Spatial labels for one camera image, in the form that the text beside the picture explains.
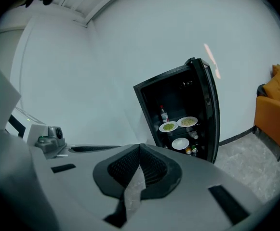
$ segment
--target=plate of food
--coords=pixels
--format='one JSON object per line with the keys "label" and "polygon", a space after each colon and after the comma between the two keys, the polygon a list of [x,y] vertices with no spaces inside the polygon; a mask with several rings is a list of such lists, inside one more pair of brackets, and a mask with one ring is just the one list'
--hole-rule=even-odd
{"label": "plate of food", "polygon": [[161,132],[167,133],[167,132],[172,132],[173,130],[178,128],[178,124],[176,121],[168,121],[166,123],[163,123],[160,127],[159,130]]}
{"label": "plate of food", "polygon": [[189,146],[189,140],[186,138],[178,138],[172,142],[172,147],[176,150],[183,150]]}
{"label": "plate of food", "polygon": [[198,119],[196,119],[195,117],[193,116],[187,116],[187,117],[184,117],[184,118],[181,118],[177,121],[177,124],[180,126],[180,127],[184,127],[184,128],[188,128],[188,127],[191,127],[193,125],[196,125],[198,122]]}

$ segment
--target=orange cushion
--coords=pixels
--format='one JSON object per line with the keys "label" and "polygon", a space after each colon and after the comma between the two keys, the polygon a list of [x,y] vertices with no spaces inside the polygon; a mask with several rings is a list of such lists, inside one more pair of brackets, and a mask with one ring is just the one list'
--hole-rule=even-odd
{"label": "orange cushion", "polygon": [[263,88],[269,98],[280,101],[280,70]]}
{"label": "orange cushion", "polygon": [[275,76],[278,71],[280,70],[280,65],[277,64],[277,65],[273,65],[273,76]]}

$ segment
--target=white plate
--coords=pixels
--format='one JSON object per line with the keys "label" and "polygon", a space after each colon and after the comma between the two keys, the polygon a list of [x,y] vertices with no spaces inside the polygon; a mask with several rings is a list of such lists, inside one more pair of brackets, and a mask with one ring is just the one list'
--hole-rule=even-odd
{"label": "white plate", "polygon": [[176,150],[183,150],[189,146],[189,140],[186,138],[178,138],[172,142],[172,147]]}
{"label": "white plate", "polygon": [[[164,125],[167,125],[167,124],[174,124],[174,128],[172,128],[171,130],[164,130],[163,127]],[[167,133],[167,132],[172,132],[173,130],[177,129],[178,128],[178,124],[176,121],[168,121],[166,123],[163,123],[160,127],[159,127],[159,130],[161,132],[164,132],[164,133]]]}
{"label": "white plate", "polygon": [[[190,119],[194,120],[194,123],[193,123],[192,125],[190,125],[190,126],[184,126],[184,125],[182,124],[182,121],[185,120],[185,119],[187,119],[187,118],[190,118]],[[187,117],[181,118],[181,119],[179,119],[179,120],[177,121],[177,124],[178,124],[180,127],[184,127],[184,128],[191,127],[191,126],[193,126],[193,125],[196,125],[197,123],[198,123],[198,119],[196,119],[196,118],[193,117],[193,116],[187,116]]]}

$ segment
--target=white wall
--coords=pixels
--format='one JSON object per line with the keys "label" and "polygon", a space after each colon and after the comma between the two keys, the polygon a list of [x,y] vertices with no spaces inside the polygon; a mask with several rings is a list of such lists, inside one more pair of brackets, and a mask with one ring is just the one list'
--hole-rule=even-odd
{"label": "white wall", "polygon": [[39,16],[20,63],[21,106],[51,126],[69,144],[122,145],[135,141],[128,121],[113,109],[87,30],[53,16]]}
{"label": "white wall", "polygon": [[213,65],[204,43],[221,75],[225,140],[253,126],[256,89],[280,64],[280,30],[261,0],[118,0],[87,28],[40,16],[24,34],[21,104],[68,143],[153,144],[133,86],[193,56]]}
{"label": "white wall", "polygon": [[133,86],[193,56],[213,66],[204,43],[221,75],[221,141],[253,126],[256,89],[280,64],[280,30],[261,0],[118,0],[94,26],[136,133],[145,121]]}
{"label": "white wall", "polygon": [[9,79],[13,57],[23,30],[0,33],[0,70]]}

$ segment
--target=fridge door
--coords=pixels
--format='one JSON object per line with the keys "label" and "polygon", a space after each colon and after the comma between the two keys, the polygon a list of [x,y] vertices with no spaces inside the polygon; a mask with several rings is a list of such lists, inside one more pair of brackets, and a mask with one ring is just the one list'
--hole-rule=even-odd
{"label": "fridge door", "polygon": [[214,163],[218,152],[220,136],[219,101],[215,81],[210,66],[204,60],[190,59],[186,64],[191,67],[193,65],[202,87],[207,121],[207,161]]}

